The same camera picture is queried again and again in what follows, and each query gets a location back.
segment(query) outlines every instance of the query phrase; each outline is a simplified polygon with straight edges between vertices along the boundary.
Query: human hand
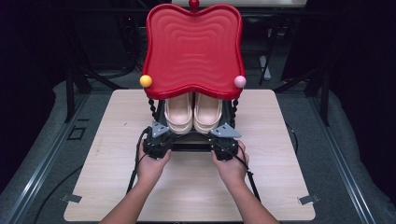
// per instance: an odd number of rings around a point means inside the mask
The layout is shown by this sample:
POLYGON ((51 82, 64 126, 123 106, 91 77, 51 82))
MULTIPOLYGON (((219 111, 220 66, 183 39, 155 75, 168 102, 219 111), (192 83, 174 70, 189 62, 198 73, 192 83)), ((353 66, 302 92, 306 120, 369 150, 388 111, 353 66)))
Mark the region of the human hand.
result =
MULTIPOLYGON (((238 153, 236 154, 237 157, 244 159, 245 154, 245 163, 248 164, 248 154, 246 154, 246 146, 238 140, 238 153)), ((229 186, 235 186, 239 184, 245 184, 245 176, 247 170, 242 162, 238 161, 235 158, 232 158, 229 161, 218 161, 216 158, 216 154, 212 151, 212 161, 219 169, 219 174, 224 182, 225 186, 228 188, 229 186)))
POLYGON ((143 141, 139 146, 139 164, 137 166, 137 183, 150 185, 152 187, 157 184, 163 173, 163 167, 171 158, 171 149, 166 151, 162 159, 152 159, 143 151, 143 141))

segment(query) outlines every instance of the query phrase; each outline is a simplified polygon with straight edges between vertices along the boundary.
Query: office chair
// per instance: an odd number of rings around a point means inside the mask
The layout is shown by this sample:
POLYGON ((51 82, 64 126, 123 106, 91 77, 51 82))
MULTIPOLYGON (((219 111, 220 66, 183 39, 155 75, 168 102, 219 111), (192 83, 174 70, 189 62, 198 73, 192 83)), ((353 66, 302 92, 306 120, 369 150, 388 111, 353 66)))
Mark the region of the office chair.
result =
POLYGON ((277 33, 282 28, 285 19, 277 15, 251 15, 242 19, 241 52, 245 68, 247 70, 261 69, 259 81, 261 85, 271 59, 277 33))

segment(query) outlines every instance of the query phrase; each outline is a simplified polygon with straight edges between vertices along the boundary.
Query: cream shoe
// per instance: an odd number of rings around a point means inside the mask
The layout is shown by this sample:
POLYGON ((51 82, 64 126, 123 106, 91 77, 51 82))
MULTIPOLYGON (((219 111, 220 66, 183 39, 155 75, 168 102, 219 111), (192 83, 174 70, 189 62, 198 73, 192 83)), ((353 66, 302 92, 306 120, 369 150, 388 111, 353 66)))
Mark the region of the cream shoe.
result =
POLYGON ((191 95, 186 93, 166 99, 164 114, 172 132, 188 133, 192 128, 191 95))
POLYGON ((222 101, 195 93, 194 128, 198 133, 209 133, 217 128, 221 118, 222 101))

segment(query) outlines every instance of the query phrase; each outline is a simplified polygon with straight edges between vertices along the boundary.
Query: red tray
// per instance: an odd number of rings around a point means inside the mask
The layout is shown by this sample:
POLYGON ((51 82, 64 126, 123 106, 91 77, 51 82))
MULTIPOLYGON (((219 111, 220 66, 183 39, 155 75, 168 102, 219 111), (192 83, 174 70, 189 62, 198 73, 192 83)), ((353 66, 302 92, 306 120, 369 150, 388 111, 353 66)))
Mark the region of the red tray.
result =
POLYGON ((149 75, 147 96, 163 100, 195 91, 221 100, 239 97, 234 85, 245 76, 240 52, 239 11, 218 4, 188 11, 162 4, 148 14, 148 52, 142 75, 149 75))

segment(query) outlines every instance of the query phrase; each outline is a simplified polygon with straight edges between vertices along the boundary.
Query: wooden table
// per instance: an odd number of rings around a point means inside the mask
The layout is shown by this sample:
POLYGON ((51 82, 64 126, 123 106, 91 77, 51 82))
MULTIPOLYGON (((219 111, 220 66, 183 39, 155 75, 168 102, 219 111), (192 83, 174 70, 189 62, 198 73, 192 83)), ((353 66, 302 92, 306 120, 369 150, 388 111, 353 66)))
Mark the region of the wooden table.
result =
MULTIPOLYGON (((113 92, 73 191, 82 198, 67 205, 67 221, 101 220, 124 197, 137 139, 151 122, 143 90, 113 92)), ((308 191, 274 92, 244 90, 235 122, 247 146, 262 203, 278 220, 313 219, 313 205, 298 203, 308 191)), ((174 151, 139 220, 242 219, 210 153, 174 151)))
MULTIPOLYGON (((218 3, 234 7, 305 7, 307 0, 200 0, 200 7, 208 7, 218 3)), ((188 7, 189 0, 172 0, 181 7, 188 7)))

